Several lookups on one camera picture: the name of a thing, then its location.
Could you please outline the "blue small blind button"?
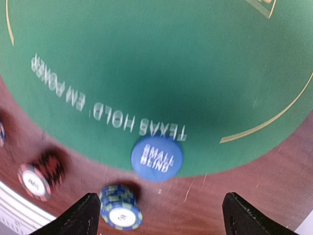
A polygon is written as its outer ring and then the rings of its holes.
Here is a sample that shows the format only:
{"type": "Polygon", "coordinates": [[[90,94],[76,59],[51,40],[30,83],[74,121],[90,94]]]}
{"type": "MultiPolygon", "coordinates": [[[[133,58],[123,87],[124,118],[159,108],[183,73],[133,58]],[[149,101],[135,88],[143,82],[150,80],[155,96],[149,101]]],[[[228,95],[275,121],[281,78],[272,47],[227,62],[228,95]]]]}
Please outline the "blue small blind button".
{"type": "Polygon", "coordinates": [[[133,147],[131,165],[143,180],[164,182],[174,178],[184,161],[177,141],[160,136],[143,137],[133,147]]]}

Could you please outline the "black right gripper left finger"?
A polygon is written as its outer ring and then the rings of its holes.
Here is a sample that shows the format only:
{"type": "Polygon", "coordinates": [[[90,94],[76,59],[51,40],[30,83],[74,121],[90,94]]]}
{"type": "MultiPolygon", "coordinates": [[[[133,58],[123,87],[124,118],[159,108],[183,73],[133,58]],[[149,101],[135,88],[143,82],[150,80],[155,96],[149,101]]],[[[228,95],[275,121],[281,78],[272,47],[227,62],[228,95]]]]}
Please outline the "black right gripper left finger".
{"type": "Polygon", "coordinates": [[[97,235],[100,200],[97,193],[87,193],[52,222],[33,235],[97,235]]]}

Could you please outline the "dark blue green chip stack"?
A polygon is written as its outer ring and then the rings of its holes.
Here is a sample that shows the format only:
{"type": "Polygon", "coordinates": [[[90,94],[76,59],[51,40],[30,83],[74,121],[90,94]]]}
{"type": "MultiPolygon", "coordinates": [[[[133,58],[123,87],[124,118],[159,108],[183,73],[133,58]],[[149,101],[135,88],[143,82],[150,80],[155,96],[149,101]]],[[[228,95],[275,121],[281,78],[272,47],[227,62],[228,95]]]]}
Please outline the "dark blue green chip stack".
{"type": "Polygon", "coordinates": [[[130,231],[142,224],[143,215],[134,193],[125,185],[104,187],[99,193],[100,216],[111,227],[130,231]]]}

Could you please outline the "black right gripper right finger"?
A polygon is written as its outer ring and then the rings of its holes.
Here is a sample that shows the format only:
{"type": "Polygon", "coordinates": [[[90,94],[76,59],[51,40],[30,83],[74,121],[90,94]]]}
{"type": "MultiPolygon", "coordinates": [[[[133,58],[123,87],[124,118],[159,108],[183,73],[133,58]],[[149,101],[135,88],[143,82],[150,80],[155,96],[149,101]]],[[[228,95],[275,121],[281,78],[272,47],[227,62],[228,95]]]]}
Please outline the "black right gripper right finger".
{"type": "Polygon", "coordinates": [[[225,195],[224,226],[227,235],[295,235],[290,229],[268,218],[235,192],[225,195]]]}

